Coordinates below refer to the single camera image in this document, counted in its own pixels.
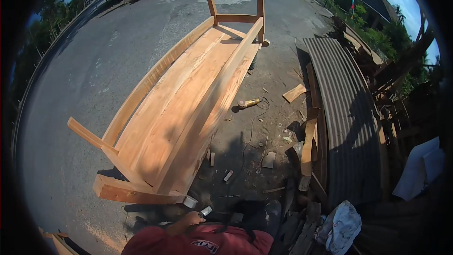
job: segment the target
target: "person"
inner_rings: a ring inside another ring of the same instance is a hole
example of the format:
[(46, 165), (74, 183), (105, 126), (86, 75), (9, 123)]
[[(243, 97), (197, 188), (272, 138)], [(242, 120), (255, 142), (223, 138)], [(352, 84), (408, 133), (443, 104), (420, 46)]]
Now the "person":
[(241, 208), (242, 221), (226, 225), (206, 223), (194, 211), (166, 229), (146, 227), (128, 241), (122, 255), (266, 255), (280, 225), (281, 204), (273, 200), (262, 207), (257, 205), (259, 201), (241, 201), (236, 207)]

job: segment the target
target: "house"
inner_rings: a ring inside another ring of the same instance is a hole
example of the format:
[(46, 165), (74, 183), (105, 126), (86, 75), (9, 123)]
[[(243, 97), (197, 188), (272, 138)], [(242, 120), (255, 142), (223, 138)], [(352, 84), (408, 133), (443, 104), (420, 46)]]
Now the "house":
[(382, 31), (391, 21), (399, 21), (398, 14), (387, 0), (359, 0), (367, 7), (364, 15), (368, 27)]

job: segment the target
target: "hand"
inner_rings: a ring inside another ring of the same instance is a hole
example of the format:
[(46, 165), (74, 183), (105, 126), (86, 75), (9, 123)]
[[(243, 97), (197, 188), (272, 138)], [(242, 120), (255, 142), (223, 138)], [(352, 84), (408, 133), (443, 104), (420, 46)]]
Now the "hand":
[(196, 211), (193, 211), (193, 212), (190, 212), (188, 214), (186, 214), (183, 218), (183, 221), (187, 224), (187, 225), (197, 225), (201, 222), (205, 222), (206, 219), (205, 218), (202, 218), (198, 215), (198, 212)]

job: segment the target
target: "asphalt road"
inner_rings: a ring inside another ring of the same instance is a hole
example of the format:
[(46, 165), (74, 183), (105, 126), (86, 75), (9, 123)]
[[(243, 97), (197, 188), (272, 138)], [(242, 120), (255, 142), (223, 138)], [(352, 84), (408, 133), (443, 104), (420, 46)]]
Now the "asphalt road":
[[(312, 0), (264, 1), (265, 36), (271, 45), (258, 58), (260, 75), (290, 89), (298, 83), (286, 75), (298, 66), (294, 38), (325, 33), (328, 12)], [(216, 4), (218, 13), (256, 13), (256, 0)], [(69, 233), (91, 254), (121, 252), (133, 235), (135, 218), (126, 214), (125, 203), (95, 196), (96, 173), (113, 165), (73, 133), (67, 120), (73, 116), (102, 136), (144, 74), (208, 16), (206, 0), (141, 0), (84, 21), (67, 37), (29, 94), (19, 128), (18, 172), (38, 226)], [(226, 25), (243, 32), (250, 28)], [(278, 71), (276, 65), (288, 66)], [(182, 211), (174, 206), (165, 213)]]

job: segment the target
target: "red shirt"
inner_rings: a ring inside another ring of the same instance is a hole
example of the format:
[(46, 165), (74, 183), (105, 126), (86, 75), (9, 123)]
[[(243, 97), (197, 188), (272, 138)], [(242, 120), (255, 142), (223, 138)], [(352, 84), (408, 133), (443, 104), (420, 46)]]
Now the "red shirt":
[(220, 227), (199, 225), (187, 235), (170, 236), (160, 227), (149, 226), (129, 240), (122, 255), (267, 255), (274, 242), (270, 234), (254, 230), (256, 239), (250, 244), (245, 230), (229, 226), (225, 232), (215, 233)]

